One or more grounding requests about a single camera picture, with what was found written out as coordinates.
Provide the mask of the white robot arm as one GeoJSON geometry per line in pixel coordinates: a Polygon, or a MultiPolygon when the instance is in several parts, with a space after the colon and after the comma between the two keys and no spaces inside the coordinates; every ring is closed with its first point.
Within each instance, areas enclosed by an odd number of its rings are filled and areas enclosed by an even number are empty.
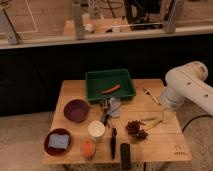
{"type": "Polygon", "coordinates": [[[208,68],[199,61],[175,67],[166,73],[166,87],[160,95],[164,106],[162,121],[165,124],[171,122],[186,99],[213,116],[213,87],[205,83],[207,77],[208,68]]]}

